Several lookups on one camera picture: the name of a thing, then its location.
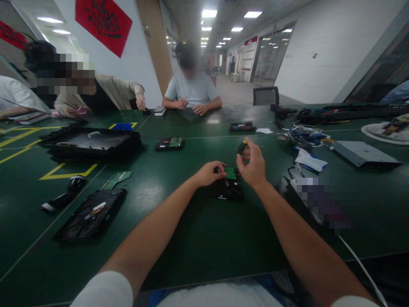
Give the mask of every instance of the beige cardigan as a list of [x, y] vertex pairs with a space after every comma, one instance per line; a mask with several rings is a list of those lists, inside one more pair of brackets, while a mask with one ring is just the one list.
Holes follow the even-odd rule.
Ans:
[[[136, 94], [144, 94], [145, 89], [136, 82], [128, 82], [111, 75], [102, 75], [95, 72], [95, 79], [102, 89], [111, 98], [118, 110], [132, 110], [129, 100], [136, 97]], [[91, 112], [79, 94], [59, 94], [54, 102], [54, 108], [62, 115], [72, 117], [68, 113], [69, 109], [85, 107]]]

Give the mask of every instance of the hand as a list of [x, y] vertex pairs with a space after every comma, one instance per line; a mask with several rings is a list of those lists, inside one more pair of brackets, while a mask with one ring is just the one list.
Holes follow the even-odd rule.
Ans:
[[206, 114], [206, 112], [209, 110], [206, 104], [199, 104], [197, 106], [193, 107], [193, 112], [195, 114], [199, 114], [200, 116]]
[[[243, 158], [240, 154], [237, 154], [236, 162], [245, 182], [255, 189], [256, 187], [267, 183], [267, 179], [265, 178], [265, 162], [260, 147], [254, 144], [248, 137], [246, 137], [245, 140], [249, 150], [243, 151], [242, 154], [246, 155]], [[244, 165], [243, 160], [250, 160], [250, 163]]]
[[176, 103], [176, 108], [185, 110], [189, 102], [184, 98], [180, 98], [178, 101], [175, 101], [175, 103]]
[[79, 113], [77, 112], [77, 110], [72, 109], [72, 108], [67, 108], [67, 109], [65, 110], [65, 112], [67, 113], [67, 116], [68, 116], [68, 117], [71, 117], [71, 118], [77, 118], [77, 117], [80, 117], [80, 116], [81, 116], [81, 114], [79, 114]]
[[[193, 175], [191, 179], [199, 188], [202, 186], [211, 185], [216, 180], [222, 179], [227, 176], [227, 173], [225, 173], [225, 170], [223, 168], [224, 166], [226, 165], [220, 161], [206, 163], [196, 174]], [[215, 167], [219, 168], [220, 173], [214, 173]]]
[[142, 94], [136, 94], [136, 105], [138, 106], [139, 110], [145, 111], [145, 96], [143, 96]]

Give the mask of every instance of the white sleeve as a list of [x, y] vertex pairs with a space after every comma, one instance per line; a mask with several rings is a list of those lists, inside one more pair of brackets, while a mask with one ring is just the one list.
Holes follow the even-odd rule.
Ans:
[[172, 79], [169, 82], [169, 85], [167, 86], [167, 91], [165, 93], [165, 96], [173, 101], [178, 100], [178, 89], [176, 87], [176, 80], [175, 77], [172, 77]]
[[212, 79], [209, 76], [207, 77], [207, 95], [209, 96], [210, 102], [212, 100], [216, 99], [219, 96], [219, 93], [217, 93], [216, 87], [214, 86], [214, 83]]
[[51, 113], [48, 106], [23, 83], [17, 80], [10, 82], [10, 90], [13, 94], [15, 103], [20, 107]]
[[129, 281], [121, 273], [97, 274], [72, 302], [71, 307], [132, 307], [133, 293]]
[[332, 303], [331, 307], [379, 307], [374, 302], [359, 296], [344, 296]]

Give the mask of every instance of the gray metal box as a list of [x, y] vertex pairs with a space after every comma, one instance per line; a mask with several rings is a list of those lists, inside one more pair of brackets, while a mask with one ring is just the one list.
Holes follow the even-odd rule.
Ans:
[[336, 141], [332, 146], [359, 168], [390, 169], [403, 164], [365, 142]]

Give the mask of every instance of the table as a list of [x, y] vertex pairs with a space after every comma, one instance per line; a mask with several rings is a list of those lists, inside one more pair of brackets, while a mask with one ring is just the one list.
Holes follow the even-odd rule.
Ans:
[[[291, 126], [292, 115], [284, 123]], [[123, 164], [59, 165], [46, 149], [37, 146], [38, 136], [72, 122], [49, 119], [30, 127], [9, 131], [0, 143], [0, 297], [4, 306], [38, 306], [70, 302], [98, 271], [127, 234], [172, 191], [212, 160], [227, 164], [245, 135], [256, 142], [266, 160], [266, 177], [277, 188], [293, 165], [297, 153], [277, 138], [274, 113], [268, 107], [222, 108], [204, 118], [191, 110], [167, 111], [163, 117], [146, 117], [138, 111], [118, 111], [90, 116], [89, 127], [111, 127], [117, 122], [137, 123], [144, 149]], [[269, 127], [273, 135], [230, 132], [232, 122], [251, 120]], [[328, 191], [340, 199], [344, 213], [354, 222], [342, 230], [343, 238], [360, 258], [409, 250], [408, 209], [409, 155], [407, 147], [382, 143], [360, 132], [377, 119], [355, 120], [324, 126], [333, 139], [365, 141], [405, 164], [392, 171], [358, 170], [328, 147], [315, 148], [329, 166], [318, 175]], [[182, 151], [155, 152], [158, 138], [182, 136]], [[126, 180], [128, 195], [107, 232], [98, 240], [60, 244], [52, 237], [87, 195], [100, 189], [117, 171], [133, 171]], [[317, 175], [304, 170], [306, 176]], [[64, 193], [72, 174], [83, 173], [87, 185], [64, 211], [46, 214], [38, 207]], [[241, 203], [212, 198], [209, 188], [193, 196], [191, 204], [168, 247], [142, 289], [152, 290], [196, 284], [288, 269], [269, 218], [251, 188], [244, 184]], [[289, 203], [311, 222], [293, 193], [284, 193]], [[345, 261], [353, 259], [334, 231], [317, 232]]]

